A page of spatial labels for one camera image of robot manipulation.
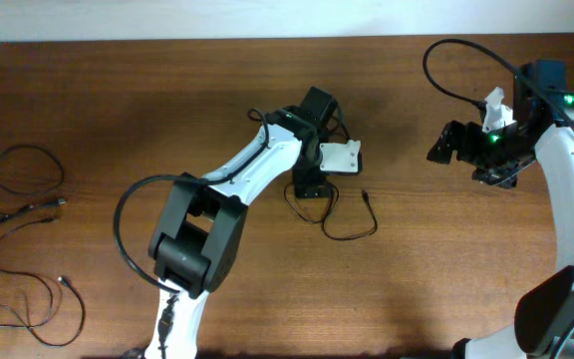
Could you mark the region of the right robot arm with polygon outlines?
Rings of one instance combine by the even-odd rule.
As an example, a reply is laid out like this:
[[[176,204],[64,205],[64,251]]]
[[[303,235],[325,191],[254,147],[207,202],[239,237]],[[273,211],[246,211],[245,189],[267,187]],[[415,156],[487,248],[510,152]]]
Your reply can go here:
[[[474,167],[474,180],[506,189],[541,165],[556,235],[555,272],[517,303],[513,322],[485,337],[456,342],[452,358],[574,358],[574,93],[566,67],[537,60],[516,69],[513,104],[502,89],[478,103],[481,124],[448,123],[428,153]]]

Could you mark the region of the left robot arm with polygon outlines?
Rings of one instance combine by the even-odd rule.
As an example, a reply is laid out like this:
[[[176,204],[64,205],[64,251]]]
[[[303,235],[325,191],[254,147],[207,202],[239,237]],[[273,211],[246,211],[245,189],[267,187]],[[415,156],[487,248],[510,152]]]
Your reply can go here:
[[[196,178],[172,177],[172,187],[147,254],[160,289],[156,323],[143,358],[193,358],[208,295],[236,259],[248,208],[285,172],[298,199],[334,200],[327,177],[357,174],[361,166],[338,156],[359,148],[353,140],[333,144],[330,120],[342,111],[329,93],[313,87],[298,106],[249,117],[260,122],[256,137],[228,163]]]

